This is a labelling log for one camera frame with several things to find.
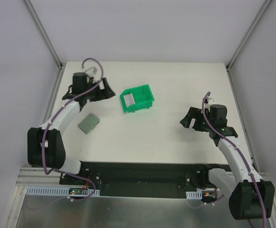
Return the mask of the green plastic bin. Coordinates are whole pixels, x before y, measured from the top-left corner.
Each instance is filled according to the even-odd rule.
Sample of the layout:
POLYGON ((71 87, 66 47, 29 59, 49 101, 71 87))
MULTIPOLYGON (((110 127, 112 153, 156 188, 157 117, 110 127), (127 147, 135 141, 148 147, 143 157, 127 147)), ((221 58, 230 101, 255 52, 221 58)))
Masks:
POLYGON ((149 84, 128 88, 120 94, 120 101, 124 113, 134 113, 138 110, 149 109, 153 106, 155 98, 149 84), (126 105, 125 96, 132 95, 134 104, 126 105))

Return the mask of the sage green card holder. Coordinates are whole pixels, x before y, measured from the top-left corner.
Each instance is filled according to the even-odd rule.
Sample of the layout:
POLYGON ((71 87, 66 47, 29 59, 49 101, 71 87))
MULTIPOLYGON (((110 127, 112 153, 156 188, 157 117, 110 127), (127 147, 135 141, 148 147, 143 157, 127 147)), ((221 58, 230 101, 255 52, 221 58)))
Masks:
POLYGON ((77 126, 85 134, 93 130, 100 122, 100 119, 94 114, 88 114, 77 126))

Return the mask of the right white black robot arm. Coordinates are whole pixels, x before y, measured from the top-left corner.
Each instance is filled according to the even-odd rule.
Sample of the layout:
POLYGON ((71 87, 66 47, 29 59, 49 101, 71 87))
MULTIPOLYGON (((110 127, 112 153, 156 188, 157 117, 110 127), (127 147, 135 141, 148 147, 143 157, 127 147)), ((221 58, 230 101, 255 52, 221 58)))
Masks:
POLYGON ((227 125, 227 108, 212 104, 209 108, 190 107, 180 121, 184 128, 207 132, 222 152, 233 176, 222 168, 213 168, 200 175, 204 187, 215 185, 228 198, 231 215, 236 220, 271 217, 275 187, 264 180, 241 151, 239 136, 227 125))

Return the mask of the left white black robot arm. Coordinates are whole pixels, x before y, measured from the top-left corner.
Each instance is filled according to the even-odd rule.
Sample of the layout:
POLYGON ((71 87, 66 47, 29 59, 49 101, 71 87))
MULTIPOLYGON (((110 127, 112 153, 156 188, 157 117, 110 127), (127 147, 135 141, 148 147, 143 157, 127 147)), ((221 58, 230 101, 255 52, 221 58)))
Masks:
POLYGON ((93 73, 73 74, 73 82, 62 97, 56 114, 40 127, 28 130, 28 163, 43 168, 45 173, 57 170, 70 173, 70 179, 77 185, 86 181, 86 172, 81 162, 66 156, 62 135, 71 121, 81 112, 87 102, 97 102, 115 96, 107 78, 94 81, 93 73))

